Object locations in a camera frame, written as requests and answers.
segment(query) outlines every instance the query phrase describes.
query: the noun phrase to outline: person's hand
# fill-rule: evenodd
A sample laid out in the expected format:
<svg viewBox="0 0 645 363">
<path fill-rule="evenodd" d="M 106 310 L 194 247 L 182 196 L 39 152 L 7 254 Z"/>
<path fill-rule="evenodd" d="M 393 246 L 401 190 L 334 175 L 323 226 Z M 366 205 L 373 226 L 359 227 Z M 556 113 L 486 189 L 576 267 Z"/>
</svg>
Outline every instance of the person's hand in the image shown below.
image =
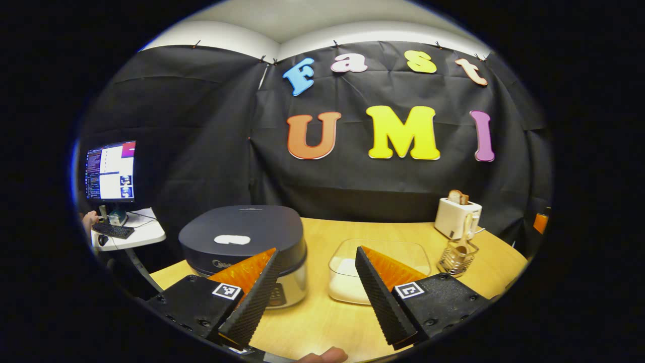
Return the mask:
<svg viewBox="0 0 645 363">
<path fill-rule="evenodd" d="M 87 233 L 88 237 L 92 235 L 90 229 L 92 225 L 99 221 L 99 216 L 96 215 L 96 211 L 90 211 L 83 217 L 83 229 Z"/>
<path fill-rule="evenodd" d="M 331 347 L 321 355 L 309 353 L 295 363 L 342 363 L 347 360 L 347 353 L 341 348 Z"/>
</svg>

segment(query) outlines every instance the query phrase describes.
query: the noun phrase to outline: computer monitor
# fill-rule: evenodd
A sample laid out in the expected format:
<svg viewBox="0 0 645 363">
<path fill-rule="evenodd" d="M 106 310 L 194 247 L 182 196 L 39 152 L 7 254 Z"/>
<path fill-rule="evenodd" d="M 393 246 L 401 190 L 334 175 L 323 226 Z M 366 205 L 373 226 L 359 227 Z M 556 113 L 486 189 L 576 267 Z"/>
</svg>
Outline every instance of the computer monitor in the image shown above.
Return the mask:
<svg viewBox="0 0 645 363">
<path fill-rule="evenodd" d="M 85 195 L 93 202 L 134 202 L 136 141 L 111 143 L 89 150 L 85 159 Z"/>
</svg>

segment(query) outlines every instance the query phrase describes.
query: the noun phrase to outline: table surface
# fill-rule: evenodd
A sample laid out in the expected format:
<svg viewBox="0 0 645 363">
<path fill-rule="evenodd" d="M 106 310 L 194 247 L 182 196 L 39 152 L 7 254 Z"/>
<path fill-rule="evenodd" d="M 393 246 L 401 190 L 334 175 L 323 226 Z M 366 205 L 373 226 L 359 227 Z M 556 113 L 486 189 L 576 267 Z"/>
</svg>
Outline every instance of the table surface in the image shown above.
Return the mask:
<svg viewBox="0 0 645 363">
<path fill-rule="evenodd" d="M 329 297 L 329 260 L 340 243 L 350 238 L 415 242 L 426 250 L 430 275 L 434 275 L 439 273 L 437 262 L 448 238 L 432 222 L 364 223 L 311 218 L 302 221 L 308 246 L 308 294 L 294 306 L 266 310 L 250 345 L 292 359 L 311 352 L 321 354 L 331 346 L 343 348 L 349 356 L 347 362 L 394 353 L 371 306 Z M 479 252 L 459 280 L 486 298 L 503 293 L 523 270 L 526 259 L 488 231 L 477 233 L 472 242 Z M 162 289 L 186 275 L 197 275 L 186 260 L 151 274 Z"/>
<path fill-rule="evenodd" d="M 145 209 L 146 216 L 140 216 L 128 212 L 128 220 L 124 224 L 126 227 L 135 227 L 134 232 L 128 238 L 108 237 L 105 245 L 99 245 L 99 233 L 92 229 L 92 246 L 98 251 L 116 251 L 118 249 L 127 249 L 143 245 L 154 244 L 166 239 L 166 233 L 163 231 L 161 224 L 157 220 L 152 209 Z"/>
</svg>

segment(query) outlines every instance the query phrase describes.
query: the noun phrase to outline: white powder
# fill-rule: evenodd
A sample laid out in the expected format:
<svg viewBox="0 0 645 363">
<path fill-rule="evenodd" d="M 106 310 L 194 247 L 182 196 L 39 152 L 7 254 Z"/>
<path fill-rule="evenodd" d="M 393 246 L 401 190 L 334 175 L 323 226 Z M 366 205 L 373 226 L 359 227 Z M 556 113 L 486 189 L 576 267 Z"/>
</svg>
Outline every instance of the white powder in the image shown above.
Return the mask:
<svg viewBox="0 0 645 363">
<path fill-rule="evenodd" d="M 354 261 L 353 258 L 341 260 L 339 257 L 334 257 L 332 259 L 331 266 L 337 264 L 338 267 L 335 268 L 335 272 L 331 269 L 329 271 L 329 295 L 340 301 L 370 305 Z M 415 269 L 426 275 L 430 273 L 430 268 L 427 265 L 417 266 Z"/>
</svg>

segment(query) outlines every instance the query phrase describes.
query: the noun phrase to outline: computer mouse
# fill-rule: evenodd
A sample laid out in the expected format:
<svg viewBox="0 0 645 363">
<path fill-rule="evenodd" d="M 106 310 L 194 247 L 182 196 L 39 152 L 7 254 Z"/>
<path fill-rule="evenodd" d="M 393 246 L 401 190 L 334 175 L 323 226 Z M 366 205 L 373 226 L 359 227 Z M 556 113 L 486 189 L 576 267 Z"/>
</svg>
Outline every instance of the computer mouse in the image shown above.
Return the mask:
<svg viewBox="0 0 645 363">
<path fill-rule="evenodd" d="M 105 234 L 99 234 L 99 245 L 101 247 L 108 243 L 109 238 Z"/>
</svg>

